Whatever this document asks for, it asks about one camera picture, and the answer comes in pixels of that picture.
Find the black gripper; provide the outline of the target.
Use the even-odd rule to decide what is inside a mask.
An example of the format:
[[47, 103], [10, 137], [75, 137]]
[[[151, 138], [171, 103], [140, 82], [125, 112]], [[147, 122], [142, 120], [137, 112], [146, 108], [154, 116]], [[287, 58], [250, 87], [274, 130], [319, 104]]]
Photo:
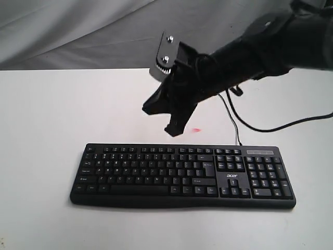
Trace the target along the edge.
[[221, 63], [205, 53], [178, 53], [166, 85], [161, 83], [142, 110], [148, 115], [170, 114], [164, 131], [184, 133], [197, 104], [221, 93]]

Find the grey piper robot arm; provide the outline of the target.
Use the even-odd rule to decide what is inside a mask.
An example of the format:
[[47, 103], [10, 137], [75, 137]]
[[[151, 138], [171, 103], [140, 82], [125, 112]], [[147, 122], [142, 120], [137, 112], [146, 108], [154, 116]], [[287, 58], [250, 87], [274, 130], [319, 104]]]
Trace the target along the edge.
[[257, 18], [242, 36], [211, 54], [163, 32], [150, 75], [160, 82], [142, 110], [169, 114], [170, 136], [184, 132], [197, 105], [221, 92], [243, 94], [240, 84], [287, 74], [293, 68], [332, 70], [332, 6], [292, 1], [289, 11]]

